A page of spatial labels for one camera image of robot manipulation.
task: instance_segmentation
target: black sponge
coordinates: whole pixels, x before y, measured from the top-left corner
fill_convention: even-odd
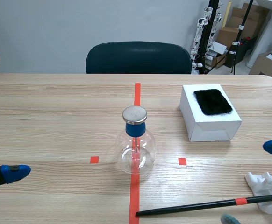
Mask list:
[[[194,94],[205,115],[225,114],[233,110],[219,90],[198,90]]]

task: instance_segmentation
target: dark green office chair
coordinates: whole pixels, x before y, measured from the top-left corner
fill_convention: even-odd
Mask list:
[[[191,74],[191,60],[188,51],[169,43],[103,43],[88,53],[86,73]]]

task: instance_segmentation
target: red tape marker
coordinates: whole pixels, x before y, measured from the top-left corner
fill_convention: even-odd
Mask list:
[[[140,106],[141,84],[135,83],[135,97],[134,105]],[[132,144],[132,172],[139,172],[139,153],[136,152],[136,147],[140,150],[140,145],[135,145],[135,139]],[[140,210],[140,175],[131,174],[130,186],[130,213],[129,224],[139,224],[139,217],[135,216],[136,212]]]
[[[98,156],[90,157],[90,163],[99,163],[99,157]]]
[[[187,160],[186,158],[179,158],[179,165],[187,165]]]
[[[247,204],[247,200],[246,200],[245,197],[243,197],[243,198],[235,198],[235,200],[236,200],[236,204],[237,204],[237,205],[244,205],[244,204]]]

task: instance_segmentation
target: glass flask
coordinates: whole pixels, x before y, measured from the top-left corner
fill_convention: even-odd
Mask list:
[[[147,112],[143,107],[130,106],[123,111],[122,117],[126,128],[116,139],[117,163],[129,174],[146,173],[156,157],[154,136],[145,127]]]

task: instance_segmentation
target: wooden table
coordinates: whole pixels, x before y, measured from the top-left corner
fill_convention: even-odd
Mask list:
[[[0,186],[0,224],[129,222],[130,175],[117,167],[113,147],[135,82],[157,143],[152,173],[141,178],[141,210],[252,196],[244,176],[272,174],[272,156],[262,149],[272,139],[271,77],[0,74],[0,165],[32,167],[24,180]],[[181,85],[217,83],[242,118],[240,129],[231,142],[190,143],[178,108]],[[223,213],[242,224],[272,223],[256,204],[140,223],[219,224]]]

